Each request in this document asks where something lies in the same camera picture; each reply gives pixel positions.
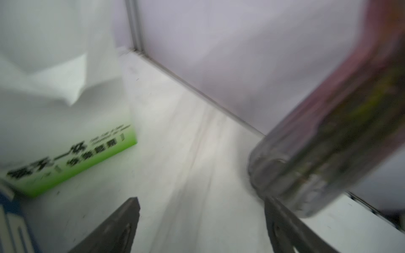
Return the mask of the green white takeout bag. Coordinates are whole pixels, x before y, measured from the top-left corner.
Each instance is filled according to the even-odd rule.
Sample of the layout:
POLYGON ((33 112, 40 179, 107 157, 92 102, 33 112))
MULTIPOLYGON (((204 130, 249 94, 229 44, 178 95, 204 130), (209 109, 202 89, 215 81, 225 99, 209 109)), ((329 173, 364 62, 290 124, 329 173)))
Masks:
POLYGON ((136 145, 111 1, 1 2, 1 183, 36 197, 136 145))

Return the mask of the blue beige tote bag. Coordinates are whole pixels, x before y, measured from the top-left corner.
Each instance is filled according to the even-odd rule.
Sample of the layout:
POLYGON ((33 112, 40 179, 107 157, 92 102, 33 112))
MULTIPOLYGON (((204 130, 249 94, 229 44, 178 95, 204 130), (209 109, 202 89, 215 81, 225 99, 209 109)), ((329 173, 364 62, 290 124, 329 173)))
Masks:
POLYGON ((41 253, 15 192, 1 184, 1 252, 41 253))

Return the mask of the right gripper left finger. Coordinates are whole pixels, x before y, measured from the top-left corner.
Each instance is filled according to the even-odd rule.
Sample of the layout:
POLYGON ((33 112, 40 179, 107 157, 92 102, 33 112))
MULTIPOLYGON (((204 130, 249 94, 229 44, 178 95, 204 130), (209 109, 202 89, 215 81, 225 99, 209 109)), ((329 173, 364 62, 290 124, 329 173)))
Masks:
POLYGON ((70 252, 131 252, 140 218, 140 209, 138 198, 129 198, 70 252))

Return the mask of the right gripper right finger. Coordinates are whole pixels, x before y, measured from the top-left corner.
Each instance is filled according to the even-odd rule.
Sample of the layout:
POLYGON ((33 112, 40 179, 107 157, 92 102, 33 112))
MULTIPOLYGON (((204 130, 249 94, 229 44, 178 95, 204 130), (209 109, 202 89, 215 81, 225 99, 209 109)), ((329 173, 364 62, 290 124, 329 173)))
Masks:
POLYGON ((273 197, 264 201, 267 233, 275 253, 336 253, 288 208, 273 197))

